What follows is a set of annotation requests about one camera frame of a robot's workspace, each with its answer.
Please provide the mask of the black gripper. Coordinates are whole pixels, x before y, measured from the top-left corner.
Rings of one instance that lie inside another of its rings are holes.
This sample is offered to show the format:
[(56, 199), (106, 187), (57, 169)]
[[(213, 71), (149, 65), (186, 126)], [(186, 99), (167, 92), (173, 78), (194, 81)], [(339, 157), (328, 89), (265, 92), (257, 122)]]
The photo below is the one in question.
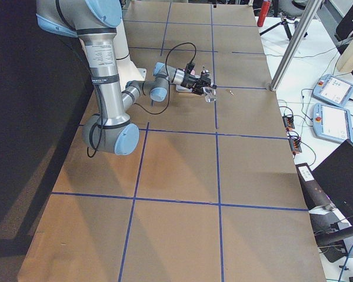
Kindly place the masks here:
[(192, 93), (199, 96), (207, 94), (206, 87), (211, 86), (211, 78), (208, 73), (202, 73), (199, 78), (193, 75), (186, 74), (182, 81), (182, 87), (191, 89)]

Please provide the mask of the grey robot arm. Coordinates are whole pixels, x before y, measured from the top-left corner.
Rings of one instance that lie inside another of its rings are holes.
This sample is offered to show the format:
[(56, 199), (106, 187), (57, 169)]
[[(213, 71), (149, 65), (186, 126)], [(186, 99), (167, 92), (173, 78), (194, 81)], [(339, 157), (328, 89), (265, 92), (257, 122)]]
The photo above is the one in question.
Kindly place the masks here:
[(154, 80), (145, 80), (129, 56), (120, 1), (37, 1), (36, 17), (41, 29), (78, 38), (85, 49), (99, 109), (83, 126), (83, 139), (90, 150), (116, 155), (135, 150), (139, 128), (127, 110), (141, 96), (162, 102), (174, 84), (207, 102), (216, 99), (217, 87), (208, 70), (193, 75), (193, 62), (183, 69), (158, 62)]

